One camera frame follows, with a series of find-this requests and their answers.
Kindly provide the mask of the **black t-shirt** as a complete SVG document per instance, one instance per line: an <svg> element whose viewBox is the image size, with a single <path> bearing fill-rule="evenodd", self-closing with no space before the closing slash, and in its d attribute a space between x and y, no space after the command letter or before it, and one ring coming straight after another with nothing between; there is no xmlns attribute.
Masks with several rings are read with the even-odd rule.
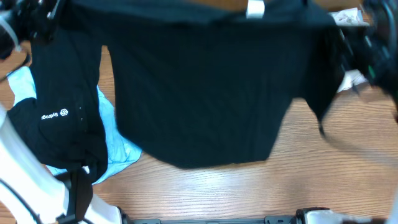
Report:
<svg viewBox="0 0 398 224"><path fill-rule="evenodd" d="M266 160L291 102L318 120L343 72L312 1L248 17L191 1L68 1L63 23L107 46L119 132L179 168Z"/></svg>

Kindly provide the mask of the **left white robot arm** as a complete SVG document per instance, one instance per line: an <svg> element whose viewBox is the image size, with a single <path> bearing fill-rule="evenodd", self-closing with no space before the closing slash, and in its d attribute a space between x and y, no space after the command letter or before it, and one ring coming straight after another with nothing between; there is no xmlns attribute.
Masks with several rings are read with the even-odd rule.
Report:
<svg viewBox="0 0 398 224"><path fill-rule="evenodd" d="M53 39L64 1L1 1L1 57L21 42ZM18 223L129 223L123 211L93 193L84 169L53 176L1 109L1 202Z"/></svg>

